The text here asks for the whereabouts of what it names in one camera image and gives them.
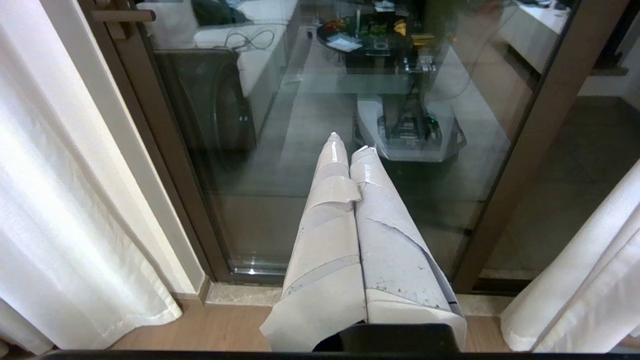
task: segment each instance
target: door frame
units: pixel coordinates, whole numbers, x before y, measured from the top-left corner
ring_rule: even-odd
[[[180,137],[142,25],[129,23],[129,37],[112,40],[94,21],[94,0],[77,0],[103,53],[158,175],[204,269],[215,281],[282,284],[276,275],[236,273],[222,242],[222,211],[209,213]],[[126,8],[126,0],[111,0]],[[578,0],[566,21],[540,82],[529,99],[519,130],[504,159],[473,235],[461,246],[451,279],[456,293],[470,293],[491,256],[510,214],[528,189],[584,80],[629,0]]]

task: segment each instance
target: door handle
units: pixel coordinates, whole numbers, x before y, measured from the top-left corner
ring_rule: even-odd
[[[104,22],[114,40],[129,38],[128,27],[132,22],[152,22],[156,19],[153,10],[93,10],[94,20]]]

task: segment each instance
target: glass pane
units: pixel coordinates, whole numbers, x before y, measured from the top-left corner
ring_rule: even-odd
[[[533,279],[640,158],[640,113],[616,97],[578,97],[481,277]]]
[[[284,274],[331,132],[375,146],[445,273],[560,34],[562,2],[158,0],[145,27],[230,268]]]

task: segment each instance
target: sheer curtain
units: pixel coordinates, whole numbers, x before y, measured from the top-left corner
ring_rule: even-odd
[[[30,41],[34,12],[0,4],[0,338],[36,354],[106,348],[181,311],[87,162],[81,143],[106,128],[61,44]]]
[[[516,351],[607,352],[640,325],[640,161],[502,314]]]

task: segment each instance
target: glass sliding door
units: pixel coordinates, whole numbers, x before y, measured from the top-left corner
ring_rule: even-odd
[[[282,281],[319,151],[336,132],[349,152],[377,148],[436,262],[468,287],[482,266],[461,266],[501,170],[531,111],[551,101],[540,94],[559,76],[553,55],[564,46],[587,58],[599,51],[564,41],[578,1],[81,5],[103,52],[116,54],[112,71],[129,80],[203,266],[221,281]],[[589,41],[602,48],[606,36]],[[485,249],[476,262],[489,256]]]

